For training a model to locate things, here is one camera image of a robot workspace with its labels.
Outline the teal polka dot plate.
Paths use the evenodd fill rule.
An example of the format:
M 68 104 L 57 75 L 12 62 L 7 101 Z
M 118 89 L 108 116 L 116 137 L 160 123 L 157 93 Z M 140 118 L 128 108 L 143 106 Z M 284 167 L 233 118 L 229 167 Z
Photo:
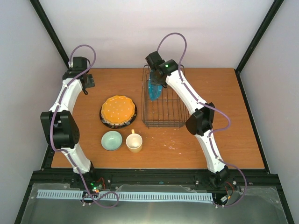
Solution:
M 157 100 L 162 93 L 162 86 L 161 85 L 153 85 L 151 81 L 148 82 L 148 94 L 150 100 L 154 101 Z

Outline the dark wire dish rack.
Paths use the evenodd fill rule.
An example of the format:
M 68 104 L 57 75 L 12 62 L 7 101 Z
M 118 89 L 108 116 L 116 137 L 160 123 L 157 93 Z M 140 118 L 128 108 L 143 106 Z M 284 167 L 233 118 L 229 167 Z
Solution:
M 178 94 L 170 87 L 162 87 L 157 100 L 150 100 L 148 82 L 151 69 L 148 65 L 142 71 L 142 122 L 146 127 L 183 127 L 189 112 Z

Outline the orange polka dot plate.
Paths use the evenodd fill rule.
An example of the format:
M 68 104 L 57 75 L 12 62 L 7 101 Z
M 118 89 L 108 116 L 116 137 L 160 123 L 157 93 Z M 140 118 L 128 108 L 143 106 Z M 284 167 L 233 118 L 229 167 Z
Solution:
M 112 125 L 122 125 L 133 117 L 135 104 L 131 98 L 115 95 L 108 98 L 101 107 L 100 115 Z

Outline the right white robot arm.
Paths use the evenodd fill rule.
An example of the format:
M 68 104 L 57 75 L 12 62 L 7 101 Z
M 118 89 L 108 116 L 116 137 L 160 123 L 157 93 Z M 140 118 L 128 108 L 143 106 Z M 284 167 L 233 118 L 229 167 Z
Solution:
M 228 179 L 229 171 L 214 139 L 214 104 L 207 103 L 200 97 L 187 81 L 181 66 L 174 60 L 165 61 L 157 51 L 150 53 L 145 60 L 152 70 L 151 83 L 164 88 L 170 86 L 185 104 L 190 114 L 185 126 L 202 148 L 210 172 L 208 179 L 211 186 L 218 188 Z

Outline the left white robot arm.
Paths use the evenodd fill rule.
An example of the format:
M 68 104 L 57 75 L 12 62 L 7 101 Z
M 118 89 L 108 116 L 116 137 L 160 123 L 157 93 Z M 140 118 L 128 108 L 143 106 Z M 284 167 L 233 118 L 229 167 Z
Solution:
M 72 116 L 80 92 L 86 92 L 91 84 L 88 78 L 90 61 L 85 57 L 74 57 L 69 69 L 63 75 L 62 88 L 48 112 L 40 116 L 47 143 L 56 152 L 61 152 L 70 162 L 73 172 L 80 174 L 81 183 L 87 188 L 96 185 L 97 176 L 90 172 L 92 163 L 86 158 L 80 144 L 79 128 Z

